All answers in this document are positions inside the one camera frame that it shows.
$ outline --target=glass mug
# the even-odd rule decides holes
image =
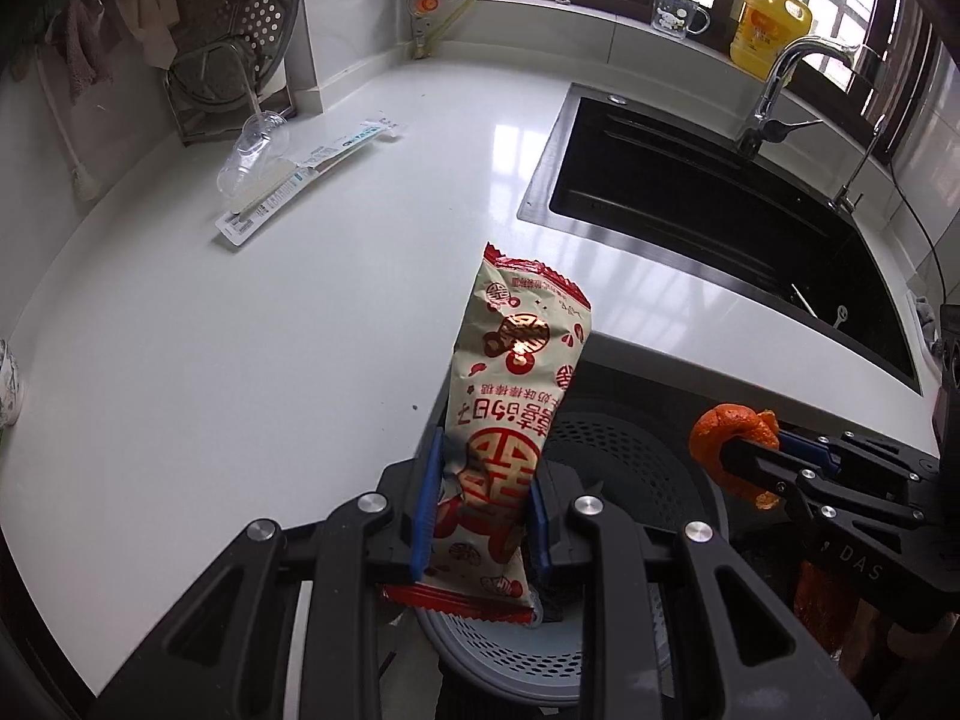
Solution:
[[[704,25],[699,29],[691,29],[693,17],[700,12],[704,17]],[[671,37],[683,40],[688,35],[699,35],[707,31],[710,25],[710,14],[702,5],[693,0],[654,0],[654,12],[650,25]]]

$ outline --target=yellow hose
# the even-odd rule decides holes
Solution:
[[[464,15],[464,11],[466,11],[467,8],[469,8],[469,6],[474,4],[475,1],[477,0],[464,0],[462,4],[460,4],[460,7],[458,7],[455,11],[453,11],[453,13],[447,16],[441,23],[435,26],[435,28],[431,29],[429,33],[427,33],[426,40],[424,41],[424,46],[419,47],[414,53],[414,59],[423,59],[424,57],[431,55],[431,52],[433,52],[435,45],[440,40],[440,38],[443,37],[443,33],[445,33],[446,30],[450,29],[453,26],[453,23],[455,22],[455,20],[459,19],[462,15]]]

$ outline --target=hanging rag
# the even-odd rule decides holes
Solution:
[[[116,0],[116,5],[133,37],[143,45],[147,64],[169,70],[176,56],[169,29],[179,21],[176,0]]]
[[[51,20],[46,41],[64,57],[71,103],[94,84],[113,80],[107,54],[118,40],[99,0],[67,0]]]

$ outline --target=white countertop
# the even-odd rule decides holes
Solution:
[[[380,111],[409,125],[402,140],[330,172],[241,250],[213,226],[227,143],[165,143],[85,220],[11,338],[27,400],[0,445],[0,525],[90,688],[248,521],[322,518],[411,456],[487,240],[577,282],[594,332],[627,356],[936,451],[928,400],[846,347],[517,220],[569,81],[444,59],[389,71],[295,122],[294,140],[325,143]],[[881,237],[865,235],[902,295]]]

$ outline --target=glass cup handle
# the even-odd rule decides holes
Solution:
[[[702,35],[702,34],[703,34],[704,32],[706,32],[707,29],[709,28],[709,25],[710,25],[710,14],[709,14],[709,12],[707,12],[707,9],[704,8],[702,5],[698,5],[698,6],[697,6],[697,11],[703,14],[703,16],[704,16],[704,18],[706,19],[706,21],[704,22],[704,25],[701,26],[701,27],[700,27],[698,30],[696,30],[696,31],[694,31],[694,30],[692,30],[692,29],[686,30],[686,33],[688,33],[689,35]]]

